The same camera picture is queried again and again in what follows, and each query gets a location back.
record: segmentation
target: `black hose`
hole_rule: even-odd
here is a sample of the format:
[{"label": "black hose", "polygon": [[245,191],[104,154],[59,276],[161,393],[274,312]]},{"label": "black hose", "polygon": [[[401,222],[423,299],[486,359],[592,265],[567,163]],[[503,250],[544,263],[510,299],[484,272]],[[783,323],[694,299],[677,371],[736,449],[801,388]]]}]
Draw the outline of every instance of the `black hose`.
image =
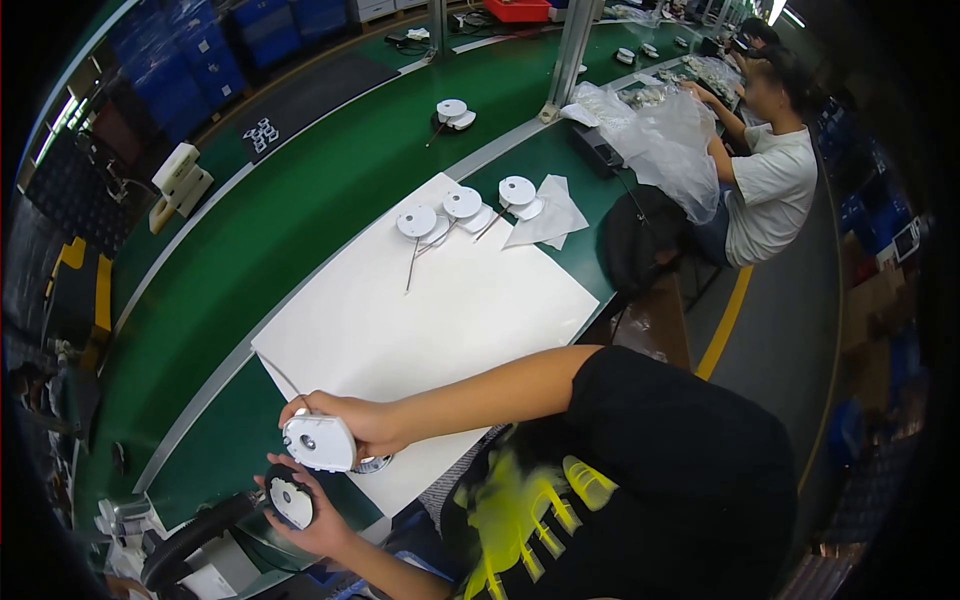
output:
[{"label": "black hose", "polygon": [[254,506],[252,497],[244,492],[197,513],[147,558],[140,572],[144,587],[158,591],[176,583],[182,578],[180,567],[188,556],[252,513]]}]

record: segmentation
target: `black mat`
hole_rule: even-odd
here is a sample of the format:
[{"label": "black mat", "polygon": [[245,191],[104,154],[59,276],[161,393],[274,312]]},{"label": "black mat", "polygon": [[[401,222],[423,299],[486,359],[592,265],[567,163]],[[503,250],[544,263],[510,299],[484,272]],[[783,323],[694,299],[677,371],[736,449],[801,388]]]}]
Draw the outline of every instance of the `black mat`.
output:
[{"label": "black mat", "polygon": [[357,54],[321,60],[240,110],[236,129],[256,164],[336,107],[399,75]]}]

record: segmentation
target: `green workbench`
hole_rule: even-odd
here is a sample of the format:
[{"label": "green workbench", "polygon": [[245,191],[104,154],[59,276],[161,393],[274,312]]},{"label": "green workbench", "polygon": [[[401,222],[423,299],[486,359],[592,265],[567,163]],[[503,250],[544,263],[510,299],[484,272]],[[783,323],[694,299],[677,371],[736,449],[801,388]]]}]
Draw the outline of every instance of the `green workbench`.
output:
[{"label": "green workbench", "polygon": [[[374,90],[262,161],[206,214],[156,274],[110,349],[97,438],[92,453],[78,462],[79,527],[92,524],[97,500],[132,489],[210,374],[317,265],[421,183],[539,111],[560,34],[471,50]],[[649,42],[660,49],[660,61],[676,58],[676,35],[694,45],[688,30],[669,23],[657,30],[636,24],[595,26],[583,79],[604,84],[650,65],[642,55],[633,68],[612,60],[619,46]],[[427,118],[437,99],[445,97],[466,100],[477,111],[477,122],[464,134],[424,148],[430,134]],[[617,180],[599,180],[587,169],[565,142],[567,127],[561,123],[535,135],[465,184],[492,198],[490,190],[506,175],[534,182],[548,173],[563,175],[571,196],[596,226],[623,187]],[[201,163],[206,168],[223,165],[218,182],[230,177],[230,162],[242,155],[240,143],[238,134],[224,129],[204,147]],[[612,290],[599,272],[595,234],[591,227],[571,234],[562,252],[544,251],[605,303]],[[132,254],[132,243],[115,268],[127,260],[123,254]],[[161,246],[157,239],[154,250]],[[153,262],[140,258],[146,268]],[[114,302],[117,310],[125,304],[117,298]],[[251,476],[266,466],[263,454],[280,449],[276,415],[282,403],[259,361],[248,362],[201,414],[149,488],[165,523],[172,526],[200,504],[252,485]],[[127,476],[111,468],[112,442],[127,447]],[[346,484],[324,484],[335,490],[331,496],[344,498],[338,506],[356,507],[345,509],[352,524],[361,527],[375,519],[375,509],[363,506],[354,495],[359,492],[342,479]]]}]

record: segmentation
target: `gray floor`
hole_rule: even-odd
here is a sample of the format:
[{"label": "gray floor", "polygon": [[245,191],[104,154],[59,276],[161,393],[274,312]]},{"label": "gray floor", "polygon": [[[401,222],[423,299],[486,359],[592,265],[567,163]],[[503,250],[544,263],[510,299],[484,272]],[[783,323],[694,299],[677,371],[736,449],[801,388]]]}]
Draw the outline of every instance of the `gray floor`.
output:
[{"label": "gray floor", "polygon": [[[797,239],[754,267],[732,334],[710,378],[783,421],[793,441],[798,479],[818,446],[800,494],[797,559],[824,526],[838,494],[839,474],[828,463],[826,435],[818,442],[817,433],[829,400],[840,325],[839,268],[836,221],[821,181]],[[684,289],[690,289],[689,266],[682,277]],[[712,339],[736,279],[736,270],[724,270],[686,315],[694,365]],[[834,398],[842,397],[842,387],[835,386]]]}]

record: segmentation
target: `yellow graphic print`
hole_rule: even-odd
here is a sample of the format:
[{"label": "yellow graphic print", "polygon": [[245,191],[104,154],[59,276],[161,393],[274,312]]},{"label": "yellow graphic print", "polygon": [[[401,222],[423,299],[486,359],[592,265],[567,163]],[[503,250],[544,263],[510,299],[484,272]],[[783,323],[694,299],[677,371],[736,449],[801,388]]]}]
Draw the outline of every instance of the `yellow graphic print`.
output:
[{"label": "yellow graphic print", "polygon": [[595,513],[607,506],[613,491],[619,488],[609,477],[575,456],[564,456],[564,475],[570,488]]},{"label": "yellow graphic print", "polygon": [[458,596],[463,600],[472,600],[484,589],[493,600],[509,600],[500,573],[518,562],[523,563],[531,581],[539,580],[546,569],[529,544],[533,536],[554,560],[560,558],[566,548],[542,522],[547,509],[569,536],[583,524],[560,494],[573,490],[591,511],[597,511],[617,488],[575,457],[564,458],[563,472],[544,466],[523,474],[514,452],[501,449],[490,452],[489,464],[486,481],[469,490],[461,486],[454,493],[454,501],[460,506],[468,505],[470,497],[474,500],[467,523],[479,532],[481,548],[480,560],[467,579],[463,595]]}]

